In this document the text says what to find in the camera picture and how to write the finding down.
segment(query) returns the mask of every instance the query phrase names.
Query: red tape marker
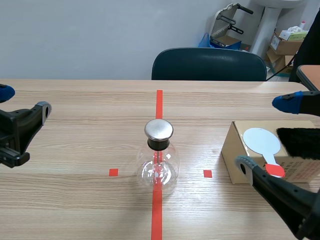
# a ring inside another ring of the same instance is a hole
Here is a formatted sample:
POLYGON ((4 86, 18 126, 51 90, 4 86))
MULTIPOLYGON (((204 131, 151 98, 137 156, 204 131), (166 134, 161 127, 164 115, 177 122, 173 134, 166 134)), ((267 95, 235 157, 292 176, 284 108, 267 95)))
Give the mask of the red tape marker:
POLYGON ((118 168, 111 168, 109 170, 109 177, 117 177, 118 176, 118 168))
MULTIPOLYGON (((163 91, 156 91, 155 118, 163 118, 163 91)), ((159 163, 162 162, 162 152, 159 153, 159 163)), ((157 152, 154 153, 154 160, 157 159, 157 152)), ((155 172, 160 173, 157 165, 155 172)), ((154 179, 152 191, 152 217, 151 217, 151 240, 162 240, 162 182, 159 177, 154 179)))
POLYGON ((203 175, 205 178, 212 178, 212 171, 211 170, 203 170, 203 175))

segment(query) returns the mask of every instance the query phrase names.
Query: cardboard boxes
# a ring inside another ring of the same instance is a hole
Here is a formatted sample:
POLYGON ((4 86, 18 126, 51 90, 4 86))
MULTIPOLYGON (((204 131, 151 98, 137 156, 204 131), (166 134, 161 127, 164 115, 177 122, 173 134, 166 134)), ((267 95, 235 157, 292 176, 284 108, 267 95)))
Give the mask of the cardboard boxes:
POLYGON ((241 40, 225 35, 217 39, 211 39, 211 45, 218 49, 232 49, 239 50, 241 47, 241 40))
MULTIPOLYGON (((274 32, 271 38, 270 47, 266 52, 267 66, 273 74, 286 66, 299 50, 303 40, 286 41, 274 32)), ((279 77, 290 77, 293 66, 287 67, 277 74, 279 77)))
MULTIPOLYGON (((221 151, 233 184, 245 184, 248 182, 235 164, 235 159, 239 155, 253 158, 265 170, 265 159, 262 155, 250 150, 244 143, 243 134, 250 128, 262 128, 277 136, 278 128, 315 128, 315 126, 311 121, 233 121, 221 151)), ((288 155, 283 145, 281 145, 280 151, 274 157, 276 162, 284 168, 284 179, 291 183, 308 183, 320 174, 320 160, 293 158, 288 155)))
MULTIPOLYGON (((288 65, 290 60, 294 57, 291 55, 277 55, 275 52, 269 48, 266 52, 267 61, 268 61, 268 67, 272 71, 273 74, 280 71, 284 66, 288 65)), ((279 77, 290 77, 290 74, 292 72, 293 65, 285 68, 281 72, 277 74, 279 77)))

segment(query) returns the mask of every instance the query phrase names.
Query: chair backrest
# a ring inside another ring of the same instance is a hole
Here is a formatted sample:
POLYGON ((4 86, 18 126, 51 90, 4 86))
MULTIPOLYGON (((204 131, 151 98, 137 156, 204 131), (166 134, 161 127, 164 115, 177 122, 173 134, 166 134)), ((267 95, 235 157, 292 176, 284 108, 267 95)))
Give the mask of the chair backrest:
POLYGON ((161 52, 152 80, 266 81, 267 70, 258 55, 221 48, 173 48, 161 52))

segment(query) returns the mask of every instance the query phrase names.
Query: black brush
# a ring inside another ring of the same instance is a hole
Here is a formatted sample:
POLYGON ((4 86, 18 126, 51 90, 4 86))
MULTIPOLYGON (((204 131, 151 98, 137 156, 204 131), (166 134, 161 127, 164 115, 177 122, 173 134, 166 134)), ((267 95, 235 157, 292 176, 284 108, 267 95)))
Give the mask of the black brush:
POLYGON ((278 128, 276 133, 291 157, 320 160, 319 128, 278 128))

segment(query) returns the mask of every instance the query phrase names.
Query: red tape line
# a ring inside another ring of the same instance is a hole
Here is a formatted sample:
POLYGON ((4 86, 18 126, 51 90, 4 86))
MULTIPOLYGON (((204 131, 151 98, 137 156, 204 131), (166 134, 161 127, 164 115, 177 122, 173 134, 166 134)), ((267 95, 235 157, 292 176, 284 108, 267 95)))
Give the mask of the red tape line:
MULTIPOLYGON (((156 91, 156 109, 155 118, 163 118, 163 91, 156 91)), ((162 162, 162 152, 159 153, 159 163, 162 162)), ((154 152, 154 160, 158 158, 157 152, 154 152)), ((156 173, 161 169, 157 165, 156 173)), ((162 240, 162 183, 159 177, 154 179, 152 191, 152 217, 151 217, 151 240, 162 240)))

